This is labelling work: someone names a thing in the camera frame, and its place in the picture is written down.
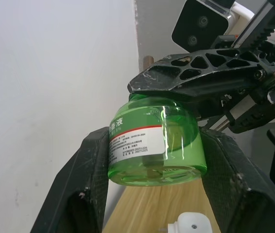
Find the wooden surface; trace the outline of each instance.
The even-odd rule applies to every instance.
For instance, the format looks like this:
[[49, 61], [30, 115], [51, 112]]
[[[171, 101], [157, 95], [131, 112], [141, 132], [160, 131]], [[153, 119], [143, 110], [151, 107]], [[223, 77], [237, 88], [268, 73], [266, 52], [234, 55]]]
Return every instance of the wooden surface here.
[[220, 233], [201, 180], [164, 187], [127, 187], [103, 233], [160, 233], [183, 212], [206, 215]]

